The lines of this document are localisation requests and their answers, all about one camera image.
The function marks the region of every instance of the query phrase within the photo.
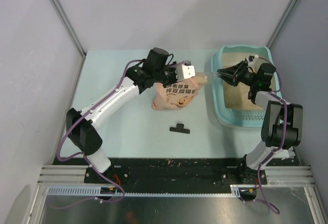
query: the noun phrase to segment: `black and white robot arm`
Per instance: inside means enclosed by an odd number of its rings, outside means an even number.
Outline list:
[[[189,61],[167,64],[169,56],[173,57],[163,49],[152,49],[146,59],[131,61],[138,64],[129,68],[127,65],[121,81],[97,101],[80,111],[72,108],[67,112],[66,129],[71,130],[68,137],[100,173],[111,165],[101,148],[103,141],[97,133],[103,122],[123,104],[155,83],[167,86],[195,76],[194,66]]]
[[[237,86],[240,82],[249,86],[248,99],[265,110],[262,141],[245,155],[244,162],[237,169],[241,176],[240,183],[247,183],[243,181],[250,179],[244,177],[245,174],[263,170],[275,154],[298,146],[302,137],[303,107],[275,95],[270,85],[276,68],[271,63],[262,63],[255,73],[249,66],[254,60],[258,60],[258,56],[250,56],[234,66],[217,71],[219,77],[231,86]]]

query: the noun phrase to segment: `litter box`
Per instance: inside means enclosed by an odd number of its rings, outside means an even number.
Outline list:
[[[216,72],[225,65],[235,65],[250,55],[259,55],[268,59],[272,64],[270,50],[267,47],[248,45],[223,46],[211,61],[211,70]],[[273,89],[279,89],[277,74],[274,74]],[[224,104],[223,80],[215,78],[212,83],[214,106],[219,121],[226,126],[260,128],[263,124],[265,111],[263,110],[239,110],[226,108]]]

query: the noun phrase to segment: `metal corner post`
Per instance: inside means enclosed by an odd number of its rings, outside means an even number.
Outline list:
[[[266,46],[271,48],[300,0],[290,0]]]
[[[75,45],[76,49],[78,50],[82,59],[84,60],[86,57],[86,53],[85,53],[79,39],[77,38],[76,33],[75,33],[71,23],[69,22],[66,14],[63,10],[62,5],[60,4],[59,0],[50,0],[50,2],[53,5],[53,8],[55,9],[59,19],[63,23],[69,37],[72,39],[73,44]]]

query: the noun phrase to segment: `gray wall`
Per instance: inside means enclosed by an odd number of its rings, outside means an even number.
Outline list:
[[[0,223],[17,224],[54,151],[81,59],[48,0],[0,8]]]
[[[304,107],[299,152],[313,167],[328,208],[328,0],[301,0],[272,55],[282,79],[284,98]]]

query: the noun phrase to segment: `table surface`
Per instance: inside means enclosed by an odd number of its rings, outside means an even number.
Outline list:
[[[118,203],[88,200],[65,210],[45,205],[41,223],[314,223],[303,188],[265,189],[280,215],[262,203],[243,204],[226,197],[126,197]],[[46,202],[63,207],[84,197],[48,196]]]
[[[170,50],[174,60],[190,60],[197,72],[210,70],[218,49]],[[121,77],[125,64],[143,59],[148,50],[89,51],[84,63],[73,107],[88,106],[111,89]],[[139,158],[227,158],[243,157],[260,141],[260,129],[229,128],[215,114],[211,85],[203,87],[185,108],[156,111],[151,108],[156,88],[146,90],[117,110],[99,129],[102,148],[108,157]],[[190,134],[174,133],[169,127],[183,123]],[[62,156],[78,148],[65,142]],[[288,157],[283,152],[277,157]]]

